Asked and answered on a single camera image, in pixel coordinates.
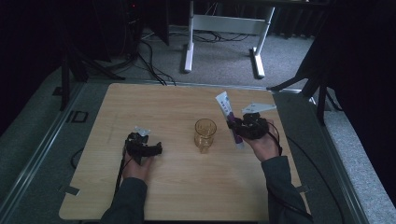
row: gray sleeve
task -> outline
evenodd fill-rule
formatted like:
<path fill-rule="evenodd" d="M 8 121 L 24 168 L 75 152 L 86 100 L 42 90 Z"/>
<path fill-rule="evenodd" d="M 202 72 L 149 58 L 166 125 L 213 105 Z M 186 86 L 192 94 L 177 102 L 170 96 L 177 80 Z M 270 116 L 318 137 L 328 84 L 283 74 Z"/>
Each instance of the gray sleeve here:
<path fill-rule="evenodd" d="M 288 157 L 274 157 L 263 161 L 262 170 L 269 191 L 270 223 L 313 223 L 312 219 L 307 217 L 303 198 L 291 184 Z"/>
<path fill-rule="evenodd" d="M 113 204 L 105 211 L 100 223 L 144 223 L 144 205 L 147 188 L 146 183 L 141 179 L 124 179 L 119 191 L 114 197 Z"/>

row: wooden tabletop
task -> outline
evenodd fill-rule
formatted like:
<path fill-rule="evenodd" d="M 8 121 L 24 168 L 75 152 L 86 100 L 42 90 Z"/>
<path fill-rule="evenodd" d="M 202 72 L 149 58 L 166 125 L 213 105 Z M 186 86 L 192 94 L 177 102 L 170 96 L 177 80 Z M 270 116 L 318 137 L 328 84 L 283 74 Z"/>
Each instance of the wooden tabletop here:
<path fill-rule="evenodd" d="M 150 129 L 148 145 L 163 144 L 152 163 L 145 204 L 146 220 L 267 220 L 267 191 L 261 164 L 248 144 L 234 146 L 215 97 L 227 91 L 233 112 L 251 102 L 273 104 L 269 91 L 213 87 L 112 84 L 92 127 L 66 194 L 63 219 L 100 219 L 110 206 L 124 140 L 134 127 Z M 301 185 L 277 111 L 261 112 L 280 132 L 292 183 Z M 195 146 L 194 124 L 208 118 L 218 129 L 208 153 Z"/>

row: glass cup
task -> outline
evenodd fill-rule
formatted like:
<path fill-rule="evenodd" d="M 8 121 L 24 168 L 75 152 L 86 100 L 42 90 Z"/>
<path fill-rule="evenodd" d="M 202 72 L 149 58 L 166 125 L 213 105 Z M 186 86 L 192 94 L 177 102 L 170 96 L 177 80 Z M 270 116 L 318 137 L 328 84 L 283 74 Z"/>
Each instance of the glass cup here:
<path fill-rule="evenodd" d="M 212 146 L 216 129 L 216 124 L 211 119 L 200 119 L 195 123 L 194 142 L 201 153 L 206 153 Z"/>

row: person's right hand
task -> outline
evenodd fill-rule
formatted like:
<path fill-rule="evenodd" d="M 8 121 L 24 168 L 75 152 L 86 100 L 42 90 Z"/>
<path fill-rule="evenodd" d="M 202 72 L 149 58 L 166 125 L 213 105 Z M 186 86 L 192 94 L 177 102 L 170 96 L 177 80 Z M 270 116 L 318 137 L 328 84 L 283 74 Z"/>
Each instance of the person's right hand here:
<path fill-rule="evenodd" d="M 148 157 L 144 164 L 139 165 L 136 161 L 132 159 L 132 157 L 128 153 L 125 153 L 126 165 L 124 165 L 125 167 L 122 171 L 122 177 L 124 179 L 128 177 L 134 177 L 146 182 L 149 176 L 149 167 L 152 164 L 153 160 L 154 157 Z"/>
<path fill-rule="evenodd" d="M 267 122 L 274 124 L 274 121 L 271 119 L 268 119 Z M 269 132 L 273 134 L 276 139 L 278 139 L 279 134 L 275 131 L 274 126 L 271 124 L 268 125 Z M 253 148 L 254 154 L 259 159 L 259 161 L 266 161 L 273 157 L 279 156 L 279 149 L 277 148 L 275 139 L 272 138 L 269 134 L 266 134 L 260 139 L 243 139 Z"/>

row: cable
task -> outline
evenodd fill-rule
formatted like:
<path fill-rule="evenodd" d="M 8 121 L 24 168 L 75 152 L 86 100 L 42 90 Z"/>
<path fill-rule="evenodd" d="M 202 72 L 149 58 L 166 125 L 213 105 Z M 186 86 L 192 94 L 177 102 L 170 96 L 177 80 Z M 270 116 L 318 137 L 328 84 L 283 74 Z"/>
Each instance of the cable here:
<path fill-rule="evenodd" d="M 327 181 L 325 180 L 323 174 L 321 173 L 321 171 L 319 170 L 319 168 L 315 165 L 315 163 L 312 161 L 312 159 L 308 156 L 308 154 L 306 154 L 306 152 L 303 150 L 302 147 L 300 147 L 300 145 L 298 145 L 293 139 L 291 139 L 289 136 L 286 135 L 286 137 L 295 145 L 297 146 L 297 148 L 299 148 L 304 155 L 306 156 L 306 158 L 311 162 L 311 164 L 314 166 L 314 168 L 317 170 L 318 174 L 320 175 L 321 179 L 323 180 L 323 183 L 326 185 L 327 189 L 329 190 L 330 194 L 332 195 L 332 198 L 334 199 L 335 205 L 337 206 L 339 212 L 340 212 L 340 216 L 341 216 L 341 221 L 342 223 L 345 223 L 345 218 L 344 218 L 344 213 L 343 210 L 341 209 L 340 203 L 336 200 L 334 193 L 332 192 L 332 189 L 330 188 L 329 184 L 327 183 Z"/>
<path fill-rule="evenodd" d="M 344 111 L 335 101 L 334 101 L 334 99 L 332 98 L 332 96 L 326 91 L 326 95 L 327 95 L 327 97 L 329 98 L 329 100 L 330 100 L 330 103 L 332 104 L 332 106 L 336 109 L 336 110 L 338 110 L 338 111 Z"/>
<path fill-rule="evenodd" d="M 74 159 L 76 158 L 76 156 L 78 155 L 78 153 L 82 152 L 84 150 L 84 148 L 80 149 L 79 151 L 75 152 L 75 154 L 73 154 L 72 159 L 70 160 L 70 164 L 72 165 L 72 167 L 76 170 L 77 166 L 74 164 Z"/>
<path fill-rule="evenodd" d="M 149 61 L 148 61 L 148 62 L 143 58 L 143 56 L 142 56 L 141 54 L 139 54 L 139 58 L 143 61 L 143 63 L 144 63 L 144 64 L 146 65 L 146 67 L 147 67 L 147 69 L 145 69 L 145 68 L 142 68 L 142 69 L 145 69 L 145 70 L 149 71 L 158 81 L 160 81 L 160 83 L 161 83 L 162 85 L 167 86 L 167 83 L 166 83 L 165 80 L 163 80 L 163 79 L 162 79 L 161 77 L 159 77 L 159 76 L 168 77 L 168 78 L 174 83 L 174 85 L 176 86 L 176 82 L 175 82 L 175 80 L 174 80 L 171 76 L 165 74 L 163 71 L 161 71 L 160 69 L 156 68 L 156 67 L 152 64 L 153 50 L 152 50 L 151 45 L 150 45 L 149 43 L 147 43 L 146 41 L 143 41 L 143 40 L 141 40 L 141 42 L 142 42 L 143 44 L 147 45 L 148 48 L 149 48 Z"/>

